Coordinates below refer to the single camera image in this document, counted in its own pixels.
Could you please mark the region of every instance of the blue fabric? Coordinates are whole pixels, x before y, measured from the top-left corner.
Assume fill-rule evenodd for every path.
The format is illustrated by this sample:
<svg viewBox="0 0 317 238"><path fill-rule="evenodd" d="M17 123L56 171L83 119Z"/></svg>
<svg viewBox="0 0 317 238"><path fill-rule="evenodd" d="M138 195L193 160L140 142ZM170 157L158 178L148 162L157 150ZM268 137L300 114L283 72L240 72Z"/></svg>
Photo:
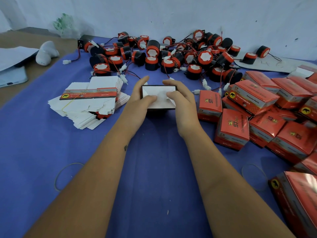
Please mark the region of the blue fabric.
<svg viewBox="0 0 317 238"><path fill-rule="evenodd" d="M99 43L106 40L95 39ZM76 62L62 64L63 59L76 57L74 52L59 60L1 109L1 237L23 236L58 195L54 189L58 172L70 163L85 164L122 112L120 108L95 130L79 130L71 120L50 109L47 101L60 95L71 82L89 82L89 53L81 53ZM166 79L160 70L151 72L144 66L132 64L129 70L140 77L149 75L149 84L161 84ZM199 81L188 80L183 71L170 76L190 90L202 88ZM127 79L129 85L122 91L130 95L138 79L131 75ZM208 84L219 86L210 80ZM213 140L215 125L201 125ZM270 179L289 168L275 154L251 142L240 152L216 146L239 173L245 164L252 163ZM66 168L58 179L58 188L65 187L80 168ZM252 185L267 187L259 195L283 220L264 175L256 169L249 172L254 172L248 174ZM177 133L174 111L146 118L131 140L106 236L212 237L186 145Z"/></svg>

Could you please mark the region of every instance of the finger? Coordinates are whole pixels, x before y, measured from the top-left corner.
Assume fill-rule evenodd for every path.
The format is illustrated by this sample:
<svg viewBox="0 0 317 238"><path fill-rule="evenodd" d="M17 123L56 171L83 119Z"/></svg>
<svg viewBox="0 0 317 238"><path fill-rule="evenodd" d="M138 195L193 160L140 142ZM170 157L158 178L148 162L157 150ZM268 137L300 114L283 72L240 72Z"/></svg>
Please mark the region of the finger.
<svg viewBox="0 0 317 238"><path fill-rule="evenodd" d="M163 80L164 85L176 85L177 91L179 91L189 102L195 102L195 97L191 91L180 81L176 80Z"/></svg>
<svg viewBox="0 0 317 238"><path fill-rule="evenodd" d="M179 91L167 92L166 96L174 100L176 106L180 105L184 101L188 102L188 100Z"/></svg>
<svg viewBox="0 0 317 238"><path fill-rule="evenodd" d="M140 100L141 99L141 86L144 85L148 80L149 80L149 76L145 76L143 78L141 78L139 81L137 81L137 83L134 85L132 94L130 99L135 101L135 100Z"/></svg>
<svg viewBox="0 0 317 238"><path fill-rule="evenodd" d="M157 96L155 95L147 95L143 99L141 99L141 104L148 108L152 103L157 100Z"/></svg>

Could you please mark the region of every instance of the person's right arm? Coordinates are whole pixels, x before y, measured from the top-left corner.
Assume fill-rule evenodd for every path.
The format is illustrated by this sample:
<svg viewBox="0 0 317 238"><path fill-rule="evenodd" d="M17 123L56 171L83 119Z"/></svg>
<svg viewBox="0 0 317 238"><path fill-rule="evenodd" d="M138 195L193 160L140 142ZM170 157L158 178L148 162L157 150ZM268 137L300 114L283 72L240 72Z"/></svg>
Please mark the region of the person's right arm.
<svg viewBox="0 0 317 238"><path fill-rule="evenodd" d="M177 129L187 145L213 236L295 237L204 132L194 95L179 81L163 83L177 86L167 96L176 103Z"/></svg>

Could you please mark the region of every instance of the yellow circle logo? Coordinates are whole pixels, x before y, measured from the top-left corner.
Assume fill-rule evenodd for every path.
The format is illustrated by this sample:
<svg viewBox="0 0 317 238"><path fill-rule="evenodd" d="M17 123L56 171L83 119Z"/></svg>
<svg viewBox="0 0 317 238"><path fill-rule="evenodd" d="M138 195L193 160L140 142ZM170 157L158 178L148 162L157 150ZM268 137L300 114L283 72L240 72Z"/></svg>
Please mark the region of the yellow circle logo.
<svg viewBox="0 0 317 238"><path fill-rule="evenodd" d="M231 97L231 98L235 98L235 96L236 96L235 92L231 92L231 93L230 93L230 97Z"/></svg>
<svg viewBox="0 0 317 238"><path fill-rule="evenodd" d="M300 110L303 114L310 114L310 108L309 107L303 107L301 110Z"/></svg>
<svg viewBox="0 0 317 238"><path fill-rule="evenodd" d="M278 189L280 186L280 183L277 181L277 179L272 179L271 185L272 185L273 189Z"/></svg>

